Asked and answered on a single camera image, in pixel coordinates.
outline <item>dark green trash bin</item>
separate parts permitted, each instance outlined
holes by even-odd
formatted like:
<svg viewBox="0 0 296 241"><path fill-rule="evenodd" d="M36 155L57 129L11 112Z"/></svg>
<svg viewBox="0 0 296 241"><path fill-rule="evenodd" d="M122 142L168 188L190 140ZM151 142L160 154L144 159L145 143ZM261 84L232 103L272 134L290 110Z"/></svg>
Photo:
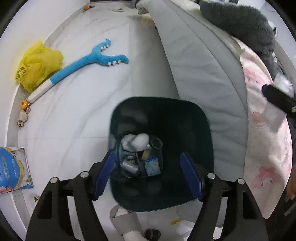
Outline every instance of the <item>dark green trash bin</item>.
<svg viewBox="0 0 296 241"><path fill-rule="evenodd" d="M163 142L163 169L154 177L128 178L119 166L120 140L127 134L147 133ZM204 112L196 104L167 98L133 97L113 111L109 148L117 152L110 182L115 200L134 212L173 207L193 200L180 167L188 152L207 171L214 169L213 145Z"/></svg>

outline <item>black robotic gripper holding plastic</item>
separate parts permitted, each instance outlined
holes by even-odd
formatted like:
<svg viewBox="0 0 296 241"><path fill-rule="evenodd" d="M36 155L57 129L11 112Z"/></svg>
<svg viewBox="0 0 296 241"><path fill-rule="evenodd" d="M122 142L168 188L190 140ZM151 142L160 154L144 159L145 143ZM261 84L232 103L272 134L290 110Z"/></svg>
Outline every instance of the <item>black robotic gripper holding plastic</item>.
<svg viewBox="0 0 296 241"><path fill-rule="evenodd" d="M85 241L108 241L95 212L93 201L95 181L110 152L102 162L93 164L89 172L74 179L60 181L53 177L44 189L33 212L26 241L73 241L68 209L68 196L73 196L80 228ZM227 210L222 235L223 241L268 241L264 219L243 179L223 181L213 173L193 164L202 181L203 205L188 241L211 241L217 223L222 197L227 197Z"/></svg>

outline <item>blue and white packet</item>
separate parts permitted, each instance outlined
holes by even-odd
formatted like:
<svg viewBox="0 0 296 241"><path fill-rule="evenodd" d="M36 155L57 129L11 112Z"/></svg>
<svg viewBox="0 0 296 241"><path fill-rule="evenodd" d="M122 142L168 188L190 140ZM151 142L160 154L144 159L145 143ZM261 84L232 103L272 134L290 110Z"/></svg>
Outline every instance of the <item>blue and white packet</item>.
<svg viewBox="0 0 296 241"><path fill-rule="evenodd" d="M0 194L34 188L24 148L0 147Z"/></svg>
<svg viewBox="0 0 296 241"><path fill-rule="evenodd" d="M145 170L149 177L156 176L161 173L158 158L151 157L145 161Z"/></svg>

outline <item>yellow plastic bag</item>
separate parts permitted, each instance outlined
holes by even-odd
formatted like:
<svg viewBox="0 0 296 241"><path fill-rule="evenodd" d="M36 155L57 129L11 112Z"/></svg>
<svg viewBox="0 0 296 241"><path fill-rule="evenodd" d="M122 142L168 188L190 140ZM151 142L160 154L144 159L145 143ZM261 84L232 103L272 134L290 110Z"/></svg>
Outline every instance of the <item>yellow plastic bag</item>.
<svg viewBox="0 0 296 241"><path fill-rule="evenodd" d="M62 68L63 55L38 41L29 48L18 67L15 80L32 93L44 80Z"/></svg>

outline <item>white wall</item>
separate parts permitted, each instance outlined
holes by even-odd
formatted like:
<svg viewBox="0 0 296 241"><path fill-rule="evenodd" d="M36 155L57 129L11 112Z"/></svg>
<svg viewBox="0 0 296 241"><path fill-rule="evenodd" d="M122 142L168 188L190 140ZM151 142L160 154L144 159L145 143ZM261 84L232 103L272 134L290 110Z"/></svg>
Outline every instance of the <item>white wall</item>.
<svg viewBox="0 0 296 241"><path fill-rule="evenodd" d="M7 144L9 116L18 88L14 76L24 52L36 41L46 40L63 21L87 3L88 0L29 0L6 28L0 38L0 146ZM0 195L0 209L24 239L26 229L11 193Z"/></svg>

